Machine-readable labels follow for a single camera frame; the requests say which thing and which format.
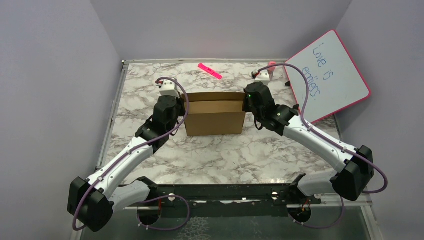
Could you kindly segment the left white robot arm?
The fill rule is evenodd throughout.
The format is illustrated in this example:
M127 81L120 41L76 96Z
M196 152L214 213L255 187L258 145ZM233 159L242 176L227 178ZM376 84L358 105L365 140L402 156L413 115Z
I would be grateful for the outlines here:
M188 95L158 98L153 115L137 130L129 144L105 167L86 179L76 177L70 184L68 212L73 215L72 228L80 231L88 227L101 230L115 211L142 202L152 205L157 191L147 183L136 180L121 187L121 182L144 160L150 158L182 125L190 109Z

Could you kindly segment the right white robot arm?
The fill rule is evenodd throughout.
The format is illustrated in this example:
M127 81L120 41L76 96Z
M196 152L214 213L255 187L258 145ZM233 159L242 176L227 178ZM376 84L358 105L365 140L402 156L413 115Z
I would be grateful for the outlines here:
M317 194L336 193L356 201L374 176L373 152L362 145L356 148L326 134L287 105L276 104L270 89L262 82L249 84L244 90L243 110L254 120L280 136L296 141L325 160L331 171L301 176L288 190L289 199L300 204Z

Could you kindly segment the brown cardboard box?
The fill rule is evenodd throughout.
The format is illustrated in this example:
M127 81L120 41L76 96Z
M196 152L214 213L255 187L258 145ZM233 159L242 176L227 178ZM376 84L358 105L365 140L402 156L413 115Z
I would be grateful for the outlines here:
M243 92L189 93L187 136L240 135L246 117L244 99Z

